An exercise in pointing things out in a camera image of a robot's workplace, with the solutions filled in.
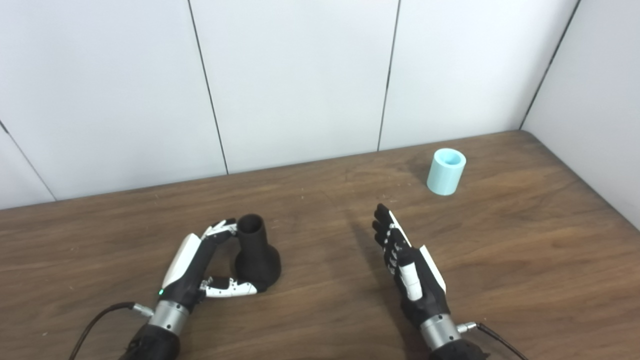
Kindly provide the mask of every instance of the wooden table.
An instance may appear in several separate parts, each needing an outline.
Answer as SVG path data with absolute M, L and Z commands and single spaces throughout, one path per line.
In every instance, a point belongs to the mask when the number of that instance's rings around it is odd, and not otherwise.
M 424 186 L 440 147 L 467 156 L 450 197 Z M 155 304 L 185 235 L 254 212 L 282 276 L 199 305 L 182 360 L 426 359 L 372 238 L 379 202 L 429 247 L 457 322 L 486 323 L 530 359 L 640 356 L 640 233 L 515 131 L 0 211 L 1 357 L 66 359 L 104 307 Z M 229 275 L 237 251 L 225 244 L 210 273 Z M 105 316 L 78 360 L 117 359 L 143 322 Z

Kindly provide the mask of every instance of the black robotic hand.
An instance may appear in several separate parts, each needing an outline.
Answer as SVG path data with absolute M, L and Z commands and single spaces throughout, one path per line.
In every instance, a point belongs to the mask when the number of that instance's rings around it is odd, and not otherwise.
M 420 329 L 431 351 L 429 360 L 485 360 L 487 355 L 464 340 L 451 320 L 446 285 L 425 246 L 412 247 L 393 213 L 378 204 L 374 213 L 376 242 L 400 289 L 403 313 Z
M 205 271 L 218 245 L 237 237 L 238 280 L 205 279 Z M 120 360 L 175 360 L 180 352 L 180 332 L 194 307 L 204 298 L 236 297 L 261 293 L 280 277 L 280 255 L 267 242 L 263 219 L 256 214 L 209 226 L 201 237 L 189 234 L 167 271 L 156 310 L 129 342 Z

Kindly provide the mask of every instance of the white finger segment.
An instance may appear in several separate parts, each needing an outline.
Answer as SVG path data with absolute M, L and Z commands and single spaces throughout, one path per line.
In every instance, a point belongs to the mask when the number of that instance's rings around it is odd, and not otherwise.
M 217 289 L 212 286 L 206 286 L 205 292 L 207 297 L 236 297 L 253 295 L 258 291 L 250 282 L 238 284 L 236 280 L 229 279 L 229 287 L 226 289 Z
M 406 296 L 411 301 L 422 298 L 422 286 L 420 285 L 420 277 L 415 270 L 415 263 L 400 266 L 400 278 L 406 288 Z
M 431 269 L 431 273 L 433 273 L 433 277 L 436 278 L 436 281 L 442 288 L 442 291 L 447 293 L 447 285 L 444 283 L 444 279 L 442 278 L 442 275 L 440 274 L 436 263 L 433 262 L 433 258 L 431 257 L 431 254 L 429 254 L 429 250 L 427 250 L 427 247 L 423 245 L 420 248 L 420 253 L 422 254 L 424 260 L 427 262 L 427 265 L 429 265 L 429 269 Z

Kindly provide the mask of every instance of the light blue cylinder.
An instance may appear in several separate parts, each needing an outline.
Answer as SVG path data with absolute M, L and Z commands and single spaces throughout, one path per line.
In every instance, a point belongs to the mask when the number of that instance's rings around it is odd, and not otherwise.
M 447 148 L 437 150 L 431 162 L 427 187 L 438 195 L 451 195 L 456 192 L 465 164 L 467 158 L 462 152 Z

